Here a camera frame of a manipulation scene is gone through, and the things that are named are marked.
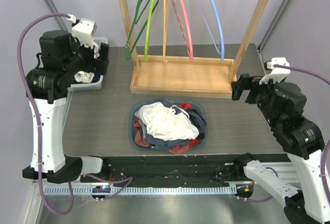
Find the pink hanger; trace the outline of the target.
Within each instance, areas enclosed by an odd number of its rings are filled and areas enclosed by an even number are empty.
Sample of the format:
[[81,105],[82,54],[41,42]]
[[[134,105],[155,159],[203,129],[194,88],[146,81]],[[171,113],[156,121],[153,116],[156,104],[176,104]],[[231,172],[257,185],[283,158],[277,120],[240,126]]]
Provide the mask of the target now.
[[193,45],[192,45],[192,37],[191,37],[191,30],[190,30],[190,24],[189,24],[189,18],[186,11],[186,6],[184,0],[178,0],[179,6],[181,7],[183,18],[178,13],[178,9],[176,7],[176,3],[174,0],[171,0],[172,6],[174,8],[174,13],[176,15],[176,19],[179,25],[179,29],[181,31],[181,35],[183,37],[185,46],[187,48],[187,53],[190,62],[193,62]]

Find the green plastic hanger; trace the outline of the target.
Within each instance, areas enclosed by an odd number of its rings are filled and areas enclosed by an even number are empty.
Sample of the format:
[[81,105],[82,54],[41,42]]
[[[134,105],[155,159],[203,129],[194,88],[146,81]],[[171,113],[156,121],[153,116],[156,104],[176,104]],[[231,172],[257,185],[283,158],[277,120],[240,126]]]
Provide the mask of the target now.
[[129,45],[129,42],[131,38],[133,37],[133,31],[135,26],[139,23],[142,15],[146,11],[147,7],[151,7],[151,15],[154,14],[156,8],[158,7],[160,0],[137,0],[136,3],[136,8],[135,8],[135,15],[131,24],[131,28],[129,30],[128,36],[127,36],[127,41],[125,44],[125,58],[127,60],[131,59],[131,56],[133,54],[133,49],[136,47],[137,42],[139,41],[143,31],[145,30],[147,26],[147,20],[144,22],[144,24],[141,27],[141,30],[139,31],[135,41],[133,42],[132,45]]

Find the yellow hanger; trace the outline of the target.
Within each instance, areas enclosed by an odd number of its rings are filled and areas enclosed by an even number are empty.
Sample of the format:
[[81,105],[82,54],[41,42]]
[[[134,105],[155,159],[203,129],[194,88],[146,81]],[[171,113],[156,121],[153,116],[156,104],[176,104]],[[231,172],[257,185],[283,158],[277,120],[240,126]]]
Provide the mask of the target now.
[[167,49],[167,31],[168,31],[168,8],[169,0],[163,0],[163,44],[162,44],[162,60],[166,63]]

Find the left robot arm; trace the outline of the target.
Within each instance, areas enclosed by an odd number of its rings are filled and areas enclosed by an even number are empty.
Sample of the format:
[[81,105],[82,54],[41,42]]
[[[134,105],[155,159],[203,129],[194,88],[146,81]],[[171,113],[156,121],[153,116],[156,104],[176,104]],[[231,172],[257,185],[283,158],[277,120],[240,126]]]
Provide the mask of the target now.
[[68,89],[79,71],[105,75],[109,64],[107,43],[85,47],[79,38],[64,30],[45,32],[39,39],[41,51],[36,54],[37,66],[26,81],[31,92],[30,108],[34,131],[32,161],[22,170],[26,179],[47,179],[61,184],[92,174],[98,182],[110,175],[103,159],[97,156],[68,156],[63,151],[63,119]]

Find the light blue hanger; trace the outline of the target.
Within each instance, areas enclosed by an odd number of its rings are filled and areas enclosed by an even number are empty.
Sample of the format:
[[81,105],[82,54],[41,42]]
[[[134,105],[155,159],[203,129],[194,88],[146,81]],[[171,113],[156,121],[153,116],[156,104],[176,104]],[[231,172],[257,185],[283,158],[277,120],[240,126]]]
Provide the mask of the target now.
[[204,20],[204,23],[206,25],[210,38],[212,40],[214,49],[215,49],[220,61],[224,62],[224,59],[225,59],[224,33],[223,33],[221,18],[219,15],[219,11],[217,9],[216,2],[215,2],[215,0],[209,0],[210,6],[212,9],[212,13],[214,15],[214,20],[212,22],[209,22],[207,20],[206,14],[204,12],[204,7],[202,5],[202,1],[201,0],[195,0],[195,1],[199,8],[199,11],[202,15],[202,18]]

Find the white tank top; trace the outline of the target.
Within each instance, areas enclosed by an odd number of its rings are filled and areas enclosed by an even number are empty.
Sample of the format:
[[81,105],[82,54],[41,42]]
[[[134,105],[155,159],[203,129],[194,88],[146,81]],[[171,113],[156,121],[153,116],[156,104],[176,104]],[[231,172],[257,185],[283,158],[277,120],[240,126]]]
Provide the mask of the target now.
[[190,115],[182,108],[161,102],[143,105],[135,116],[146,126],[146,132],[154,138],[168,140],[192,140],[199,135]]

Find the lime green hanger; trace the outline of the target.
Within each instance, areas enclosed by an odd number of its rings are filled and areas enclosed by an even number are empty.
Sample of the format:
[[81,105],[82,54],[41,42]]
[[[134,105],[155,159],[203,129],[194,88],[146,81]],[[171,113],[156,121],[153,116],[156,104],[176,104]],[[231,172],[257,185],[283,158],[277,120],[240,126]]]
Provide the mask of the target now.
[[157,9],[159,4],[159,0],[151,0],[150,7],[147,16],[147,23],[146,23],[146,33],[145,33],[145,45],[144,45],[144,61],[148,61],[148,51],[150,47],[150,39],[151,39],[151,24],[152,24],[152,15],[154,11]]

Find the maroon graphic tank top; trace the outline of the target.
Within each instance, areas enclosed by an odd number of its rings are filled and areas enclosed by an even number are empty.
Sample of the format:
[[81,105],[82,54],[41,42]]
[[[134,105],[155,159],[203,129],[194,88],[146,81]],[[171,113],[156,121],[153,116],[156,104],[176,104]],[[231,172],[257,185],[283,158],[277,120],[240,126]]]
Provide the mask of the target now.
[[133,126],[137,131],[134,142],[140,147],[169,151],[174,154],[182,154],[192,147],[192,140],[162,140],[155,138],[146,132],[146,125],[138,118],[133,120]]

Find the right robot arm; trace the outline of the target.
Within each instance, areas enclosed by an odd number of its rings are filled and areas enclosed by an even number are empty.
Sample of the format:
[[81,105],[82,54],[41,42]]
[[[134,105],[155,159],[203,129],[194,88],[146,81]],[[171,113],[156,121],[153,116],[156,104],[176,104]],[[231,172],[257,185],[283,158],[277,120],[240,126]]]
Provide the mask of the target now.
[[329,143],[319,127],[303,116],[306,97],[298,85],[285,79],[292,68],[284,57],[265,63],[265,76],[242,74],[232,83],[232,99],[249,94],[248,104],[262,112],[276,141],[292,162],[300,188],[288,185],[250,153],[224,165],[217,156],[106,157],[101,176],[106,183],[132,187],[206,188],[231,181],[252,181],[265,189],[284,209],[291,223],[329,223]]

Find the navy tank top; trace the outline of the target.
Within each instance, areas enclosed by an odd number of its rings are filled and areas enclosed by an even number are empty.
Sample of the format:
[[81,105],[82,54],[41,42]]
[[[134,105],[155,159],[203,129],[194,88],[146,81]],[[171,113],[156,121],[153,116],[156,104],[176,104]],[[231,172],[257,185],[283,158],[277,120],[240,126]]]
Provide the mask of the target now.
[[199,115],[195,115],[195,113],[193,113],[192,109],[184,109],[189,115],[190,115],[190,121],[197,127],[198,131],[199,131],[199,135],[201,134],[201,129],[205,127],[205,122],[204,120],[199,116]]

